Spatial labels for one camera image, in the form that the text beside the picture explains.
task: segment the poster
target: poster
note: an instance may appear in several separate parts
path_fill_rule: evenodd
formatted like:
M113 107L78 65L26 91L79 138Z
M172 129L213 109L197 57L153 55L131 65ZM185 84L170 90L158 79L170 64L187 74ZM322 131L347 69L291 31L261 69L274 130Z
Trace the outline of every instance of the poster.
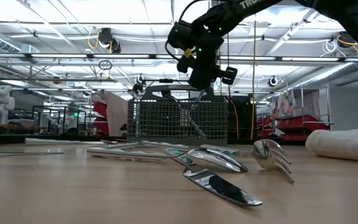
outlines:
M273 99L272 111L270 114L274 118L293 115L294 108L295 97L293 90L290 90Z

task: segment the orange wire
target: orange wire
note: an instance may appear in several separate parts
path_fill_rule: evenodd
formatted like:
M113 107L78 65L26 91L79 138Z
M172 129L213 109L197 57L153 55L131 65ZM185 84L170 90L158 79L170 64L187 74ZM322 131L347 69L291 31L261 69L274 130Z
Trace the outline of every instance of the orange wire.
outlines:
M237 139L240 139L240 135L239 135L239 117L237 115L237 110L236 110L236 106L234 105L233 101L229 98L231 104L233 104L234 107L234 113L236 114L236 125L237 125Z
M342 44L347 44L347 45L358 45L358 43L348 43L348 42L345 42L343 40L339 40L339 38L342 37L341 35L337 36L336 39L342 43Z
M337 39L340 43L342 43L342 44L347 44L347 45L351 45L351 46L354 48L354 50L356 50L356 52L358 53L358 49L357 49L357 47L356 47L356 45L358 45L358 43L348 43L348 42L345 42L345 41L343 41L343 40L339 40L340 37L341 37L341 35L339 35L338 37L336 37L336 39Z
M92 28L89 28L88 45L89 45L90 48L95 49L96 47L98 47L98 44L99 44L99 32L98 32L98 36L96 38L96 45L95 46L91 45L91 40L89 39L89 37L91 36L91 32L92 32Z

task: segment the black robotic arm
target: black robotic arm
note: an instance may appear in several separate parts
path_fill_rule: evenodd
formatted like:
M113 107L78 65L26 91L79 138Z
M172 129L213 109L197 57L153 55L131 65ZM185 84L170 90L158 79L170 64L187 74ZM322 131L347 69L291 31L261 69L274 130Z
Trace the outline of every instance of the black robotic arm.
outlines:
M188 7L198 1L202 0L195 0ZM218 77L222 78L223 83L233 83L237 70L228 67L226 71L222 71L216 65L216 52L224 42L222 36L233 30L246 17L282 0L224 1L225 3L212 7L191 24L181 19L182 14L169 33L167 44L185 51L184 56L178 58L177 69L183 73L186 73L189 67L193 69L189 84L195 88L205 89ZM337 20L358 42L358 0L295 1Z

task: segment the folded towel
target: folded towel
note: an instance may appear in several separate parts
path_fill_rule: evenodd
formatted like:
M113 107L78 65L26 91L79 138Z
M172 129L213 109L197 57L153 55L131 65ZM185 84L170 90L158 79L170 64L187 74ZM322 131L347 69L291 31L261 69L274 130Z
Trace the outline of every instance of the folded towel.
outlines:
M313 131L306 141L306 148L318 156L358 161L358 129Z

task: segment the table surface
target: table surface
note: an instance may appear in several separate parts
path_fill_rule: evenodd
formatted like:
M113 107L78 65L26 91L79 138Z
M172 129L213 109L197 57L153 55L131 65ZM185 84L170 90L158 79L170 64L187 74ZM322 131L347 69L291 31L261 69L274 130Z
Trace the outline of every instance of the table surface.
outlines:
M0 223L358 223L356 161L287 146L294 184L252 159L241 159L249 168L245 174L211 166L264 203L244 208L190 182L175 161L91 157L87 147L0 146L0 151L65 152L0 157Z

